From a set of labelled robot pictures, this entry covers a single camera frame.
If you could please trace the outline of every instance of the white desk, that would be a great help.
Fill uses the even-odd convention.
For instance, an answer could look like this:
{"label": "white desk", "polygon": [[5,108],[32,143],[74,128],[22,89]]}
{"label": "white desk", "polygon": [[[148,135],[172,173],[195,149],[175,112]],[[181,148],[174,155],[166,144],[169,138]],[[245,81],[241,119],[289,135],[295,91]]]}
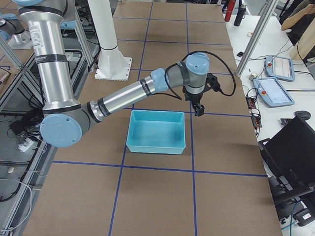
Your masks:
{"label": "white desk", "polygon": [[[233,25],[235,15],[232,15],[231,20],[226,23],[227,31],[233,47],[233,53],[235,59],[240,60],[241,58],[236,55],[246,49],[246,46],[250,40],[247,36],[248,32],[253,32],[256,24],[259,20],[259,16],[246,16],[242,20],[241,25],[236,27]],[[281,31],[281,25],[276,17],[271,17],[269,23],[262,34],[259,43],[257,44],[251,58],[257,58],[264,55],[276,55],[281,47],[288,41],[288,37],[285,32]],[[291,42],[288,43],[281,49],[285,51],[292,46]],[[279,54],[282,57],[290,57],[289,53],[293,47],[288,51]],[[241,80],[243,85],[248,86],[250,89],[253,88],[252,82],[248,79],[252,72],[260,74],[264,67],[264,60],[251,60],[248,62]],[[295,65],[294,70],[308,71],[305,65]],[[308,74],[295,73],[296,80],[294,82],[281,81],[281,84],[285,89],[315,89],[315,81]],[[315,129],[315,92],[289,92],[292,96],[295,104],[287,107],[279,108],[268,108],[258,97],[259,109],[262,115],[261,124],[258,140],[265,138],[272,138],[281,129],[280,118],[293,118],[294,112],[299,110],[306,110],[312,114],[312,117],[307,123]],[[292,235],[294,236],[312,236],[315,234],[315,222],[312,222],[304,227],[297,227],[293,225]],[[289,228],[283,230],[283,235],[289,235]]]}

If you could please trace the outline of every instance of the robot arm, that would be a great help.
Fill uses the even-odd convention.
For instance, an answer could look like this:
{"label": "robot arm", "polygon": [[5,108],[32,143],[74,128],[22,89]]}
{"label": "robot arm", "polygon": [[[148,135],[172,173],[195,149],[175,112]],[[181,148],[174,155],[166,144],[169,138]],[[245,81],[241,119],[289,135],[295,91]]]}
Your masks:
{"label": "robot arm", "polygon": [[185,86],[185,98],[192,102],[196,115],[203,114],[202,94],[215,77],[209,77],[209,59],[205,54],[189,55],[167,68],[160,68],[115,93],[81,105],[73,95],[60,23],[74,9],[74,0],[14,0],[22,20],[28,23],[35,60],[45,95],[41,135],[53,146],[68,147],[80,140],[91,127],[106,116],[148,96]]}
{"label": "robot arm", "polygon": [[5,41],[13,37],[19,45],[30,41],[30,35],[25,31],[17,16],[12,13],[0,14],[0,37]]}

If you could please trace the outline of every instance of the blue joint cap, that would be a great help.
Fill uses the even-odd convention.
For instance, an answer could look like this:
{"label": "blue joint cap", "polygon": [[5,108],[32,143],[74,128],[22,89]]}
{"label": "blue joint cap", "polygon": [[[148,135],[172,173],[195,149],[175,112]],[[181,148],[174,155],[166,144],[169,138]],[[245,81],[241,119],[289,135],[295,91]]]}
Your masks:
{"label": "blue joint cap", "polygon": [[13,13],[8,13],[8,14],[4,14],[1,15],[2,18],[4,18],[5,20],[17,20],[18,17],[16,15],[14,15]]}
{"label": "blue joint cap", "polygon": [[73,30],[73,29],[75,29],[76,24],[77,24],[76,20],[74,20],[74,21],[63,21],[60,24],[60,28],[62,30]]}
{"label": "blue joint cap", "polygon": [[40,133],[47,143],[58,148],[69,147],[82,137],[79,123],[64,114],[46,116],[40,125]]}
{"label": "blue joint cap", "polygon": [[33,5],[41,3],[44,0],[12,0],[12,1],[21,6],[33,6]]}
{"label": "blue joint cap", "polygon": [[168,90],[168,86],[165,82],[164,74],[165,74],[165,70],[162,68],[159,68],[151,72],[151,78],[153,80],[153,84],[156,89],[156,92]]}
{"label": "blue joint cap", "polygon": [[11,38],[11,35],[8,34],[7,32],[4,32],[2,30],[0,30],[0,37],[4,40],[7,41]]}
{"label": "blue joint cap", "polygon": [[187,69],[196,75],[205,75],[209,72],[210,60],[204,53],[194,53],[186,59]]}

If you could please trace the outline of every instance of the person's arm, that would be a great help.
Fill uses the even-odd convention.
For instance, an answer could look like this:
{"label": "person's arm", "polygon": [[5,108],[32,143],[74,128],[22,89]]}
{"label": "person's arm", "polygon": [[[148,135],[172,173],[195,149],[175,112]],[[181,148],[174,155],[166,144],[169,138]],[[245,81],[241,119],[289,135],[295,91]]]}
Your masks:
{"label": "person's arm", "polygon": [[287,30],[290,29],[292,26],[294,26],[303,16],[308,14],[315,13],[315,4],[308,4],[306,7],[301,9],[295,14],[292,14],[290,17],[288,17],[282,24],[281,30]]}

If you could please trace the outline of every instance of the person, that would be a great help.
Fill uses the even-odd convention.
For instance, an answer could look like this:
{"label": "person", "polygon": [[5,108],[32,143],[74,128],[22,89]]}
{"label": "person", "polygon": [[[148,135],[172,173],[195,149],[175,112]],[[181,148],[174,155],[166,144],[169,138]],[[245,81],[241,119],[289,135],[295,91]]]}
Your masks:
{"label": "person", "polygon": [[[302,37],[305,30],[315,18],[315,4],[312,0],[303,0],[293,11],[293,13],[285,19],[281,26],[281,30],[292,29],[288,33],[289,39],[295,45]],[[311,58],[315,56],[315,47],[305,57]]]}

